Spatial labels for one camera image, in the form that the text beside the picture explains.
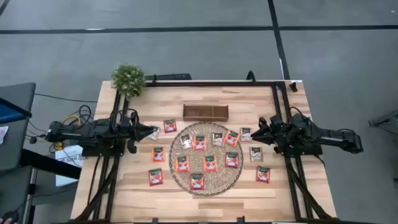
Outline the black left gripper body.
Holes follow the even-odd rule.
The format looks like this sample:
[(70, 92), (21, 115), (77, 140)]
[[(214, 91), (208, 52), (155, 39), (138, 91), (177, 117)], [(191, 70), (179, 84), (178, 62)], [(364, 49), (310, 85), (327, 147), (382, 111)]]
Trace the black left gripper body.
[(146, 130), (145, 126), (139, 122), (138, 115), (135, 115), (131, 118), (131, 127), (129, 130), (129, 139), (127, 140), (127, 149), (131, 154), (135, 154), (137, 152), (137, 147), (135, 146), (136, 141), (140, 141), (144, 137), (144, 131)]

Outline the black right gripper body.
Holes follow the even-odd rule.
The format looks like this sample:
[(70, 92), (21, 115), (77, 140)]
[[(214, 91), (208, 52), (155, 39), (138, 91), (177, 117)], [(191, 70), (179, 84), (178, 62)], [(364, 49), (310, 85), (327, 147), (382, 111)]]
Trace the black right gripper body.
[(270, 131), (265, 136), (270, 137), (270, 145), (274, 144), (274, 150), (276, 147), (285, 148), (287, 144), (286, 137), (286, 125), (282, 118), (278, 115), (274, 115), (270, 118), (271, 123), (268, 124), (264, 117), (259, 118), (259, 127), (268, 126)]

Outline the dark green packets group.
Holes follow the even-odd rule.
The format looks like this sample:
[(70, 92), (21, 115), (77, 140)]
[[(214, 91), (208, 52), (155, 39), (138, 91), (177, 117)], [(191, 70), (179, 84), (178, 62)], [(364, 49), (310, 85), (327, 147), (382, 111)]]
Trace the dark green packets group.
[(263, 152), (261, 147), (250, 147), (249, 153), (251, 156), (251, 162), (262, 162)]

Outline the red tea bag packet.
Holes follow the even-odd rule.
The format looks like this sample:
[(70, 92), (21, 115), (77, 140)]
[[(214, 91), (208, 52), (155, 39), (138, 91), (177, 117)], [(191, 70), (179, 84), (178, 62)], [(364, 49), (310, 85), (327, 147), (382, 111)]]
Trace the red tea bag packet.
[(162, 169), (152, 169), (148, 171), (149, 175), (149, 185), (155, 186), (164, 183)]
[(174, 119), (166, 119), (163, 122), (165, 133), (172, 133), (177, 131), (177, 125)]
[(237, 169), (239, 167), (239, 154), (237, 152), (227, 152), (225, 157), (225, 167)]
[(191, 174), (191, 190), (203, 190), (205, 188), (205, 176), (203, 173)]
[(270, 168), (258, 166), (256, 171), (256, 181), (268, 184), (270, 182)]

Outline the orange tea bag packet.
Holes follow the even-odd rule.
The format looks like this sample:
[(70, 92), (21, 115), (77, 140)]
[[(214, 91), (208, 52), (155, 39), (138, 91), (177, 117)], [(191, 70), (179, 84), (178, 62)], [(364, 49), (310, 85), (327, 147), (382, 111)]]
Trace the orange tea bag packet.
[(193, 139), (193, 149), (199, 151), (206, 150), (206, 136), (204, 135), (195, 135)]
[(240, 137), (239, 133), (234, 132), (232, 130), (227, 130), (226, 136), (224, 138), (224, 143), (229, 146), (235, 147), (238, 143), (239, 137)]
[(175, 165), (177, 172), (189, 172), (189, 157), (188, 156), (177, 156), (175, 158)]
[(217, 172), (217, 158), (216, 155), (209, 155), (203, 158), (203, 166), (205, 172)]
[(165, 153), (163, 147), (154, 147), (152, 149), (152, 161), (153, 162), (165, 161)]

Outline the green potted plant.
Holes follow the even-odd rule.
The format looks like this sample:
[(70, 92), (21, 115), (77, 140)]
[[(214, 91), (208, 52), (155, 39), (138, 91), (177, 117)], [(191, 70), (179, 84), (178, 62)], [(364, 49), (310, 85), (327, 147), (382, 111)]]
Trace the green potted plant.
[(111, 73), (112, 87), (126, 98), (139, 96), (146, 86), (145, 73), (139, 66), (120, 64)]

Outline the wooden three-compartment box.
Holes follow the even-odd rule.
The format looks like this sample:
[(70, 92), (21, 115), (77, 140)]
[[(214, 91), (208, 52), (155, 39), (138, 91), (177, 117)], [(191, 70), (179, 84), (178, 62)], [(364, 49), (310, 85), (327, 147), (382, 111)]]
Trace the wooden three-compartment box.
[(184, 121), (227, 122), (229, 107), (217, 105), (183, 105)]

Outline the black flat bar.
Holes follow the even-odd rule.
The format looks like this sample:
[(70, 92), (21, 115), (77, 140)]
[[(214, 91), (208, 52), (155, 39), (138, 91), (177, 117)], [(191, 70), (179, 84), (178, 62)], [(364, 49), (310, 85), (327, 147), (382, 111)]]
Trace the black flat bar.
[[(145, 76), (146, 80), (153, 80), (153, 75)], [(191, 80), (191, 75), (189, 73), (173, 73), (173, 74), (163, 74), (157, 75), (157, 80)]]

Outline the round woven placemat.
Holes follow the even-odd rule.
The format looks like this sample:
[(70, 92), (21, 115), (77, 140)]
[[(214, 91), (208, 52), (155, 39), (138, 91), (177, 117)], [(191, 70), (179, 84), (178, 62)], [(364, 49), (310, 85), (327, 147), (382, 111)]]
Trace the round woven placemat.
[[(227, 129), (216, 123), (198, 122), (184, 128), (173, 140), (169, 151), (169, 169), (174, 181), (182, 189), (192, 195), (209, 197), (222, 194), (230, 189), (239, 179), (243, 169), (243, 150), (240, 143), (235, 147), (224, 144), (223, 147), (212, 145), (213, 133), (227, 133)], [(195, 135), (206, 136), (206, 150), (199, 151), (191, 149), (183, 149), (180, 137), (189, 134), (191, 138)], [(237, 169), (225, 167), (225, 157), (227, 152), (237, 152), (239, 154), (239, 167)], [(218, 171), (205, 172), (203, 166), (203, 158), (209, 155), (216, 155)], [(189, 172), (177, 172), (175, 158), (177, 156), (189, 157)], [(191, 190), (191, 174), (203, 173), (205, 176), (205, 188), (203, 190)]]

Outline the white printed cardboard box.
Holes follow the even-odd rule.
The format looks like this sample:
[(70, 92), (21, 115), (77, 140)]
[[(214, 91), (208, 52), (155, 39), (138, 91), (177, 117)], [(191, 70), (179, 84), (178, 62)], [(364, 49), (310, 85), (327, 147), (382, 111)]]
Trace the white printed cardboard box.
[[(84, 158), (82, 156), (82, 150), (83, 148), (79, 145), (68, 146), (61, 151), (56, 151), (55, 159), (70, 164), (72, 166), (82, 168), (84, 161)], [(57, 187), (63, 187), (65, 185), (69, 185), (77, 181), (78, 181), (77, 179), (61, 175), (55, 176), (55, 185)]]

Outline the grey metal stand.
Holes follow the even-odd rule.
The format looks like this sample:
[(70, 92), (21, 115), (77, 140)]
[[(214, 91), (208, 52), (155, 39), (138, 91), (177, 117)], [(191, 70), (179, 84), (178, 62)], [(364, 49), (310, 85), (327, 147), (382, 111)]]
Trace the grey metal stand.
[(371, 119), (368, 123), (372, 128), (379, 128), (389, 134), (398, 136), (398, 110), (393, 110), (376, 119)]

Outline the grey desk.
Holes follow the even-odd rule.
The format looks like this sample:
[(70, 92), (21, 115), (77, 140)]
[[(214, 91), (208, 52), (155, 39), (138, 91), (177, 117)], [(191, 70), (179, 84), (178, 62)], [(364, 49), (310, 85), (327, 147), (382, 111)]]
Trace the grey desk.
[[(34, 99), (36, 84), (23, 83), (18, 85), (0, 86), (0, 98), (30, 112)], [(23, 149), (28, 119), (7, 123), (9, 127), (0, 144), (0, 171), (15, 169), (19, 165)]]
[(0, 218), (14, 212), (18, 214), (16, 223), (23, 224), (31, 175), (30, 167), (0, 171)]

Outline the black computer mouse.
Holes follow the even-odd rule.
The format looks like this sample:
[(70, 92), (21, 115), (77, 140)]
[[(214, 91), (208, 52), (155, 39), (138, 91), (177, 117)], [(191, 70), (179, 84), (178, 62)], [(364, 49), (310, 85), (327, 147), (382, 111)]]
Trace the black computer mouse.
[(12, 219), (10, 224), (17, 224), (19, 221), (19, 214), (17, 211), (6, 212), (0, 219), (7, 220), (8, 218)]

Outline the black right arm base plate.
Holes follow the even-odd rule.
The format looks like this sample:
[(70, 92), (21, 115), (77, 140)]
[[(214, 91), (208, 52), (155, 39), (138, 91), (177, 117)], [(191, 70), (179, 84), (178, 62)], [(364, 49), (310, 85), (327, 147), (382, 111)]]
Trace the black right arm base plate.
[(295, 157), (296, 155), (311, 155), (320, 156), (323, 154), (322, 148), (320, 146), (309, 145), (309, 147), (303, 146), (287, 146), (285, 148), (276, 147), (275, 152), (277, 154), (282, 154), (289, 157)]

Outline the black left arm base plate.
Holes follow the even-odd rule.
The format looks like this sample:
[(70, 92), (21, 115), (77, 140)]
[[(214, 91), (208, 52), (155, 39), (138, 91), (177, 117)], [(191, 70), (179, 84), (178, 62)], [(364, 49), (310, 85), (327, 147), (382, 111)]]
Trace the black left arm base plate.
[(120, 144), (116, 145), (97, 145), (97, 146), (85, 146), (82, 150), (82, 156), (84, 157), (114, 157), (121, 156), (124, 154), (124, 146)]

